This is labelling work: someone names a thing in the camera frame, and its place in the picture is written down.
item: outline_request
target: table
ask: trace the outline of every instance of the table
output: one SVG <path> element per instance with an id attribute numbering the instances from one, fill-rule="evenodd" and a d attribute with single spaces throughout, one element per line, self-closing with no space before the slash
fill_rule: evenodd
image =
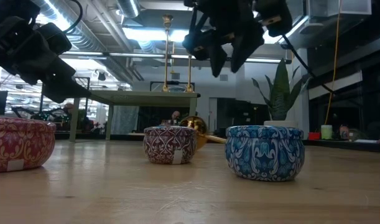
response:
<path id="1" fill-rule="evenodd" d="M 142 142 L 57 141 L 44 168 L 0 174 L 0 223 L 380 223 L 380 153 L 306 146 L 295 181 L 236 177 L 224 145 L 151 164 Z"/>
<path id="2" fill-rule="evenodd" d="M 198 93 L 171 93 L 171 92 L 150 92 L 150 91 L 114 91 L 114 90 L 93 90 L 90 100 L 109 105 L 108 125 L 106 139 L 111 139 L 111 127 L 114 113 L 114 106 L 175 106 L 189 107 L 189 116 L 195 116 L 197 108 Z M 74 110 L 72 113 L 70 141 L 75 142 L 76 127 L 78 124 L 78 110 L 80 99 L 74 100 Z"/>

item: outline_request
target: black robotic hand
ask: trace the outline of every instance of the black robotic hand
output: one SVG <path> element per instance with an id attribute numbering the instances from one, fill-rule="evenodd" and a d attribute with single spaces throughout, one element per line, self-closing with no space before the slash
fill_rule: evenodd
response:
<path id="1" fill-rule="evenodd" d="M 190 32 L 183 46 L 197 60 L 210 59 L 212 74 L 217 77 L 227 60 L 237 72 L 246 59 L 264 44 L 263 26 L 272 37 L 286 34 L 292 28 L 292 17 L 285 0 L 184 0 L 193 8 Z M 253 10 L 258 12 L 254 18 Z M 203 13 L 197 21 L 197 11 Z M 202 31 L 207 19 L 213 29 Z M 221 47 L 230 43 L 230 58 Z"/>
<path id="2" fill-rule="evenodd" d="M 63 31 L 53 23 L 33 30 L 39 13 L 30 0 L 0 0 L 0 66 L 31 85 L 41 80 L 45 96 L 57 103 L 89 97 L 72 80 L 76 71 L 58 57 L 72 47 Z"/>

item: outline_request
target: table surface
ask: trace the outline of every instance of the table surface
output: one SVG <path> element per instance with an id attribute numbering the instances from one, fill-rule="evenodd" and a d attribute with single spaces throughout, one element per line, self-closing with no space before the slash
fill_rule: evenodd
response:
<path id="1" fill-rule="evenodd" d="M 90 99 L 107 105 L 189 107 L 190 99 L 197 97 L 197 93 L 92 90 Z"/>
<path id="2" fill-rule="evenodd" d="M 307 147 L 271 183 L 232 174 L 221 144 L 170 166 L 141 142 L 57 141 L 43 168 L 0 174 L 0 223 L 380 223 L 380 154 Z"/>

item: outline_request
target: yellow cable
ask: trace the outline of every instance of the yellow cable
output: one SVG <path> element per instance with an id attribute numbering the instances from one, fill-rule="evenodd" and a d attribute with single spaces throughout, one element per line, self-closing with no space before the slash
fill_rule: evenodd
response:
<path id="1" fill-rule="evenodd" d="M 339 23 L 340 23 L 340 12 L 341 12 L 342 2 L 343 2 L 343 0 L 340 0 L 339 13 L 338 13 L 338 21 L 336 23 L 335 59 L 333 61 L 333 78 L 332 78 L 332 87 L 331 87 L 331 90 L 333 90 L 333 84 L 335 84 L 336 64 L 338 62 Z M 332 96 L 333 96 L 333 94 L 330 93 L 329 103 L 328 103 L 328 109 L 327 109 L 327 117 L 325 117 L 325 125 L 327 125 L 327 122 L 328 122 L 328 116 L 329 116 L 329 110 L 331 108 Z"/>

